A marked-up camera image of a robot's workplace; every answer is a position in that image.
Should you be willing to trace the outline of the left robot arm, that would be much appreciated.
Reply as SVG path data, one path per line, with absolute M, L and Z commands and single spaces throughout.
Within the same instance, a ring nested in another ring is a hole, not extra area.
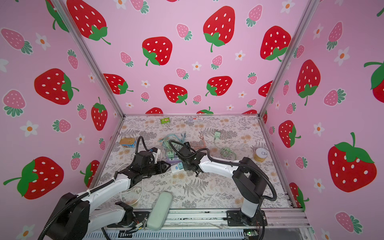
M 107 209 L 100 209 L 100 206 L 143 179 L 164 174 L 170 169 L 169 163 L 157 159 L 158 153 L 157 148 L 136 150 L 132 163 L 116 171 L 107 183 L 77 195 L 63 195 L 38 238 L 42 240 L 48 236 L 52 240 L 81 240 L 87 234 L 104 230 L 112 224 L 134 225 L 137 218 L 130 205 L 118 201 Z

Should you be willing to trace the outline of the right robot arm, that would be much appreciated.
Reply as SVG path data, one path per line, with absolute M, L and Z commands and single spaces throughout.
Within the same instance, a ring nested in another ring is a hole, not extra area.
M 194 150 L 189 143 L 169 140 L 169 145 L 182 161 L 186 171 L 217 174 L 232 179 L 244 198 L 241 210 L 228 212 L 228 221 L 236 225 L 266 226 L 261 206 L 264 200 L 274 202 L 277 192 L 269 177 L 250 158 L 228 161 L 214 158 L 208 148 Z

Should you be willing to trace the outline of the white blue power strip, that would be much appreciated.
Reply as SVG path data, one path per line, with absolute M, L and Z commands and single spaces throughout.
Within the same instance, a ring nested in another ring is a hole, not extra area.
M 183 163 L 178 163 L 178 164 L 175 164 L 175 165 L 172 165 L 171 166 L 171 172 L 173 175 L 179 173 L 179 172 L 182 172 L 184 171 L 184 166 L 183 166 Z

